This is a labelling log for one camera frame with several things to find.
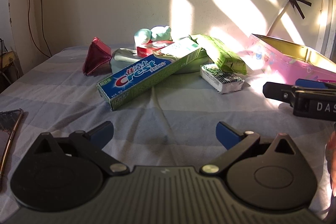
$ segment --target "dark red triangular pouch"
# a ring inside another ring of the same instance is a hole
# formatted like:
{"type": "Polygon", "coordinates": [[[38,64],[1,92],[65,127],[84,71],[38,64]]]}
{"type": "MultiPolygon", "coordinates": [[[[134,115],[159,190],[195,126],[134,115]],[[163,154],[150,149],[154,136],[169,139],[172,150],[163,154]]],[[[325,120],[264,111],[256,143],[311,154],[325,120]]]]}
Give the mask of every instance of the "dark red triangular pouch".
{"type": "Polygon", "coordinates": [[[111,58],[111,48],[105,45],[98,37],[95,37],[90,44],[83,66],[83,73],[85,75],[90,75],[100,65],[109,62],[111,58]]]}

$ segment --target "bedsheet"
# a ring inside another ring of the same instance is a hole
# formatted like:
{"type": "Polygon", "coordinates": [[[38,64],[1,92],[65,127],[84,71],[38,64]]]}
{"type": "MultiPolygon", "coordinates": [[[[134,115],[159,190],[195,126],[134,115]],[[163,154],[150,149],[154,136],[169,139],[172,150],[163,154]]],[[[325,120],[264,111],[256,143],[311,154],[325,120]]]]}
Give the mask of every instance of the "bedsheet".
{"type": "Polygon", "coordinates": [[[199,169],[225,152],[215,136],[224,121],[232,127],[275,137],[290,134],[313,168],[319,187],[310,208],[323,218],[331,188],[325,145],[333,123],[295,117],[289,105],[263,97],[265,75],[249,70],[243,90],[220,95],[199,73],[172,75],[121,109],[111,112],[96,84],[107,74],[84,76],[87,47],[63,50],[29,71],[0,95],[0,111],[25,111],[7,162],[0,193],[0,222],[18,209],[9,180],[41,132],[66,137],[104,121],[115,127],[103,149],[132,168],[134,165],[194,165],[199,169]]]}

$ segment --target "green package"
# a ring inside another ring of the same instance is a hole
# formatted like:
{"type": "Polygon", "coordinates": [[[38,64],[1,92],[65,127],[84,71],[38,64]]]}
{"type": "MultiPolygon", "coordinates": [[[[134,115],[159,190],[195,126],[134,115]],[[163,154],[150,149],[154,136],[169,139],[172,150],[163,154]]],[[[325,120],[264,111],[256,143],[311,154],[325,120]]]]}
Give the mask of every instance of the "green package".
{"type": "Polygon", "coordinates": [[[221,71],[247,74],[245,62],[219,39],[203,34],[192,35],[191,38],[206,50],[221,71]]]}

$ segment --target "pink container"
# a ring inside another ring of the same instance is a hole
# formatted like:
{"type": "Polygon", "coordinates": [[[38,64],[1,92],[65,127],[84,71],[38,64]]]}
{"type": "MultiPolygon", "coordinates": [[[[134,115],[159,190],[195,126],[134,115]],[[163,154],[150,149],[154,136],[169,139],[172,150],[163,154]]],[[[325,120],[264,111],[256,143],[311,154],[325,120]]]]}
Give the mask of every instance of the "pink container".
{"type": "Polygon", "coordinates": [[[263,72],[277,82],[294,85],[298,79],[336,81],[336,64],[310,47],[252,34],[245,48],[263,72]]]}

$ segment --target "light blue plush toy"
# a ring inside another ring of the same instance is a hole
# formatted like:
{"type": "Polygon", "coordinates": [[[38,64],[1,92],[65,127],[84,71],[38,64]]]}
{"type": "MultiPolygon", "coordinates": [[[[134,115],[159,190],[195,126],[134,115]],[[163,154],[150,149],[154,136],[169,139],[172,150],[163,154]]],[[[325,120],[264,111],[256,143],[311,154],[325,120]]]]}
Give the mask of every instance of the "light blue plush toy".
{"type": "Polygon", "coordinates": [[[140,29],[134,35],[135,47],[147,44],[149,41],[163,41],[170,40],[171,28],[169,26],[156,26],[153,29],[140,29]]]}

